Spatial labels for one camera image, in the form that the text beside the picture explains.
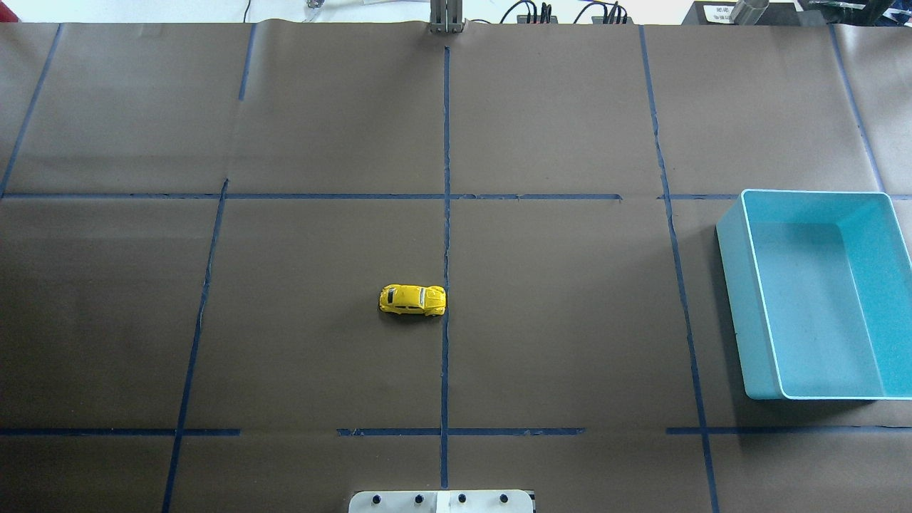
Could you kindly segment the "yellow beetle toy car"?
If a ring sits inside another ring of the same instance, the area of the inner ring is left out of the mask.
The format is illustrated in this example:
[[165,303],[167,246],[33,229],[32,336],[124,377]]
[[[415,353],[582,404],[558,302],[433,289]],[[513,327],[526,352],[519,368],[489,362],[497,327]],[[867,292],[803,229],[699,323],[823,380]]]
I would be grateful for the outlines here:
[[378,308],[384,313],[442,317],[447,293],[441,286],[388,284],[379,293]]

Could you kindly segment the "turquoise plastic bin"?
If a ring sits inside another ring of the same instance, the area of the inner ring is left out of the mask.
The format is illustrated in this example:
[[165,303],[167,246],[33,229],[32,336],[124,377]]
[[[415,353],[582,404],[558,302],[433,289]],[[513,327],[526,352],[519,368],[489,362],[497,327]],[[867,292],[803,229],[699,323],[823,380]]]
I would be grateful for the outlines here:
[[887,194],[748,189],[716,232],[748,397],[910,399],[910,257]]

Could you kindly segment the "silver metal cylinder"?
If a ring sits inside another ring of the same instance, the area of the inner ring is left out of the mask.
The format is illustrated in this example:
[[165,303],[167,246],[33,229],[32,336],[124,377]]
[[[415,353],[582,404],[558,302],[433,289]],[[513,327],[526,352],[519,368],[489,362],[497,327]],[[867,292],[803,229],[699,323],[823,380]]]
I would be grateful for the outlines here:
[[754,26],[768,9],[769,0],[738,0],[730,12],[732,25]]

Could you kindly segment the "black box with label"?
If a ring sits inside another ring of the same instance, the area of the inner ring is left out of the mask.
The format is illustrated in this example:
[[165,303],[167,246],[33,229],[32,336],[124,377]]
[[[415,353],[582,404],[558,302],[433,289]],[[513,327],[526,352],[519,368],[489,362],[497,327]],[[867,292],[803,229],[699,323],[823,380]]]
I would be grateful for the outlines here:
[[[737,2],[694,1],[682,19],[681,26],[732,25],[732,12]],[[759,17],[756,26],[801,26],[794,3],[772,2]]]

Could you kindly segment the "grey metal post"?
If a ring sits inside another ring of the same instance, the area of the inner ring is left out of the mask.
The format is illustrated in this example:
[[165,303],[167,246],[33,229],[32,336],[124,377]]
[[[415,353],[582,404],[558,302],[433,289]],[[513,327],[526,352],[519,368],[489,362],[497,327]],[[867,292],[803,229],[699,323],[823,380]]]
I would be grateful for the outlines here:
[[430,0],[430,33],[462,33],[465,30],[462,0]]

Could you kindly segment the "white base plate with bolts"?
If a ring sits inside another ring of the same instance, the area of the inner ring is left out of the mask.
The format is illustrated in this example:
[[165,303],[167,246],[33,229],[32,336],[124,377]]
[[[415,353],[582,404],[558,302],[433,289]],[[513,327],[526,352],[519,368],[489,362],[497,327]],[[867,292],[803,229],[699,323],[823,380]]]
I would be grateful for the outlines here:
[[532,491],[508,489],[383,490],[353,494],[348,512],[535,512]]

